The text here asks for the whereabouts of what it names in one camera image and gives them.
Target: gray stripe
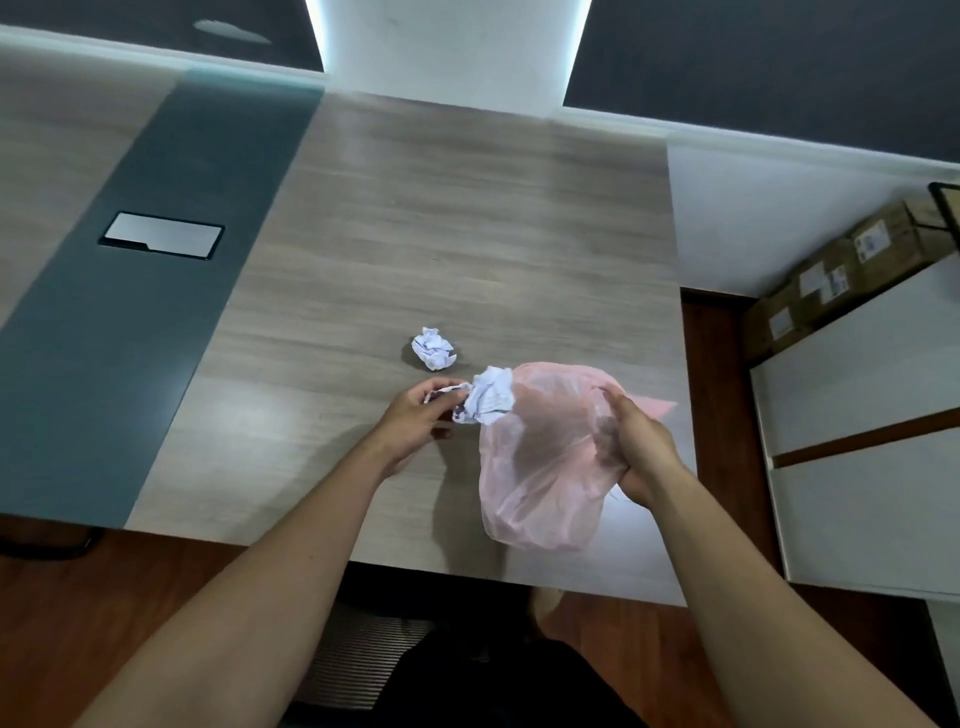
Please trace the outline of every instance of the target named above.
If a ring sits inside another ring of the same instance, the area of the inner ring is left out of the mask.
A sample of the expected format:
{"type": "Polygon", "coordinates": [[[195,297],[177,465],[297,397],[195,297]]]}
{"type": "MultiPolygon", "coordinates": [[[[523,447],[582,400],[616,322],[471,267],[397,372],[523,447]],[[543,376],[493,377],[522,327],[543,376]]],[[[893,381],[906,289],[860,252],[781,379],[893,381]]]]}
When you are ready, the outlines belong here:
{"type": "Polygon", "coordinates": [[[191,72],[163,102],[0,331],[0,511],[124,524],[322,95],[191,72]],[[121,210],[225,230],[98,245],[121,210]]]}

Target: hand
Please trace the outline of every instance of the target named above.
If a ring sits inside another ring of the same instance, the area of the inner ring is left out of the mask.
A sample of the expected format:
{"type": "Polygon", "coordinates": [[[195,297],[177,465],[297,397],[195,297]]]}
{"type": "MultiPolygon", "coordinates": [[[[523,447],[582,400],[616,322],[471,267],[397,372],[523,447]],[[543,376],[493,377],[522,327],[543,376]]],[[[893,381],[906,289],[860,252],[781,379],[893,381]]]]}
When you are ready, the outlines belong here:
{"type": "Polygon", "coordinates": [[[620,489],[634,503],[649,507],[653,489],[671,482],[686,467],[677,454],[670,430],[646,414],[624,394],[604,390],[619,425],[620,447],[630,469],[620,489]]]}
{"type": "Polygon", "coordinates": [[[462,379],[434,376],[405,392],[400,392],[383,413],[380,422],[364,438],[363,444],[386,458],[388,472],[395,473],[401,464],[431,439],[452,437],[452,422],[439,422],[444,413],[467,398],[468,392],[457,389],[444,392],[424,404],[427,395],[451,384],[463,384],[462,379]]]}

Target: white label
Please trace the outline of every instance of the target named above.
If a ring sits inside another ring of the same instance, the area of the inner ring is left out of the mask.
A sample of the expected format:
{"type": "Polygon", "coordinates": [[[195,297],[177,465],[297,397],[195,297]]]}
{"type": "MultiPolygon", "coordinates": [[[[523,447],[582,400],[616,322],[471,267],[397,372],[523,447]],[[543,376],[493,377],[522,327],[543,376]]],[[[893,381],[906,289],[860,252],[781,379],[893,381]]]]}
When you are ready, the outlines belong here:
{"type": "Polygon", "coordinates": [[[777,341],[781,336],[785,336],[793,330],[793,318],[790,316],[790,309],[785,308],[774,316],[770,317],[770,333],[777,341]]]}
{"type": "Polygon", "coordinates": [[[861,263],[865,263],[880,251],[890,247],[890,233],[887,224],[880,220],[868,230],[861,232],[853,241],[856,247],[856,256],[861,263]]]}
{"type": "Polygon", "coordinates": [[[850,282],[847,280],[847,270],[842,266],[837,266],[830,275],[824,287],[820,289],[820,303],[826,305],[838,296],[843,296],[850,290],[850,282]]]}
{"type": "Polygon", "coordinates": [[[821,260],[800,274],[800,297],[803,299],[811,293],[816,293],[824,287],[826,282],[827,274],[824,272],[824,261],[821,260]]]}

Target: brown floor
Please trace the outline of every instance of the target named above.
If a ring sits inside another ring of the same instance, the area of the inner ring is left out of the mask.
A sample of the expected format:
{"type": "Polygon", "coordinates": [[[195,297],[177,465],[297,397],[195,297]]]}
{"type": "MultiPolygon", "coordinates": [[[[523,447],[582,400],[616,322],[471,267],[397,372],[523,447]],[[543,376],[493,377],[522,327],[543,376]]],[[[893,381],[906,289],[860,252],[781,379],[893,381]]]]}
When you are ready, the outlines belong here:
{"type": "MultiPolygon", "coordinates": [[[[741,304],[687,295],[684,329],[701,479],[780,569],[739,358],[741,304]]],[[[0,534],[70,540],[72,526],[0,521],[0,534]]],[[[10,728],[67,726],[109,677],[239,547],[108,533],[84,558],[0,558],[0,716],[10,728]]],[[[921,601],[798,591],[940,725],[958,724],[921,601]]],[[[567,595],[547,631],[587,657],[654,728],[730,726],[686,609],[567,595]]]]}

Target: pink plastic bag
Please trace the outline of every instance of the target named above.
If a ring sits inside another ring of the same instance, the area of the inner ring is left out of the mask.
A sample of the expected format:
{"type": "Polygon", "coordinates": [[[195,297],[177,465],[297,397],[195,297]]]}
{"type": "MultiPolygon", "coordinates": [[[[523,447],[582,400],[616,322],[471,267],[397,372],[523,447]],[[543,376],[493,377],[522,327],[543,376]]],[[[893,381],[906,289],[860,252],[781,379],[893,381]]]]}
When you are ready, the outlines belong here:
{"type": "MultiPolygon", "coordinates": [[[[604,497],[627,469],[592,367],[535,362],[514,369],[513,411],[480,430],[480,506],[492,539],[520,547],[586,546],[604,497]]],[[[633,398],[650,417],[674,402],[633,398]]]]}

